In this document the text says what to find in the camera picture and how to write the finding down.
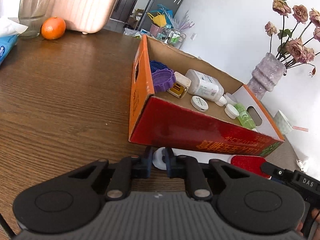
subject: blue tissue package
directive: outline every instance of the blue tissue package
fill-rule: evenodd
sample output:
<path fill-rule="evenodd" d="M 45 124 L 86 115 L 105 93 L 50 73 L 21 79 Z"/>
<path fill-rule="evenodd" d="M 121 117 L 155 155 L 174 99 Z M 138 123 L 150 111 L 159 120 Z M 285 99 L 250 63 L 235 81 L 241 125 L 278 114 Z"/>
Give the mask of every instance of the blue tissue package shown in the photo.
<path fill-rule="evenodd" d="M 0 65 L 9 51 L 16 44 L 18 35 L 11 35 L 0 38 Z"/>

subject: purple plastic cap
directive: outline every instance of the purple plastic cap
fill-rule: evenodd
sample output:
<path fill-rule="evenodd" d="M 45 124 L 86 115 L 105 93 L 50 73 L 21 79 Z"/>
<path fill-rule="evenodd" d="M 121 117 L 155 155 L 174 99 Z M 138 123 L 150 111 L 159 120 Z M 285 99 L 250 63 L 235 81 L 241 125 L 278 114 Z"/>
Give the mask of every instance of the purple plastic cap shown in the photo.
<path fill-rule="evenodd" d="M 173 87 L 176 77 L 171 69 L 158 69 L 152 73 L 152 82 L 155 93 L 165 92 Z"/>

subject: green bottle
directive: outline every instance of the green bottle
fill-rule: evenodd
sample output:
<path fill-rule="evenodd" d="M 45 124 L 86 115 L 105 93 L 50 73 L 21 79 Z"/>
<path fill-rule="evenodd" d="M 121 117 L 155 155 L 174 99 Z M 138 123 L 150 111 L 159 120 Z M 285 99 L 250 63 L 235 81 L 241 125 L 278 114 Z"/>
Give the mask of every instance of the green bottle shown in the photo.
<path fill-rule="evenodd" d="M 239 112 L 238 119 L 244 128 L 247 128 L 250 130 L 252 130 L 253 128 L 256 128 L 256 124 L 254 123 L 248 111 L 245 109 L 245 107 L 242 104 L 237 103 L 235 105 L 235 109 L 237 109 L 237 111 Z"/>

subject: tile floor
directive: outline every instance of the tile floor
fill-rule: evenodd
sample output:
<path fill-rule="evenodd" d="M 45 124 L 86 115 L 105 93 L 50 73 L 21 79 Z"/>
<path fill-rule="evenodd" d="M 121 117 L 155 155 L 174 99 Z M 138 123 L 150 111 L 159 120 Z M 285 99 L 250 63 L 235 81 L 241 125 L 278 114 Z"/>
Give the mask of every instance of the tile floor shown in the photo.
<path fill-rule="evenodd" d="M 112 19 L 108 20 L 107 24 L 103 27 L 105 30 L 123 33 L 124 32 L 124 23 L 113 21 Z"/>

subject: vase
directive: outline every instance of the vase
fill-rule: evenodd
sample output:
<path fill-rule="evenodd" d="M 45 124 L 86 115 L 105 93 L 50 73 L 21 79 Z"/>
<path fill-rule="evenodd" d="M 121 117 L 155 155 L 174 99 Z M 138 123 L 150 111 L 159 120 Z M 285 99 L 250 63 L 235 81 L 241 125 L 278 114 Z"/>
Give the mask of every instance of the vase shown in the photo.
<path fill-rule="evenodd" d="M 252 71 L 252 78 L 247 86 L 254 93 L 257 99 L 261 100 L 266 91 L 271 92 L 286 68 L 276 57 L 267 53 L 261 62 Z"/>

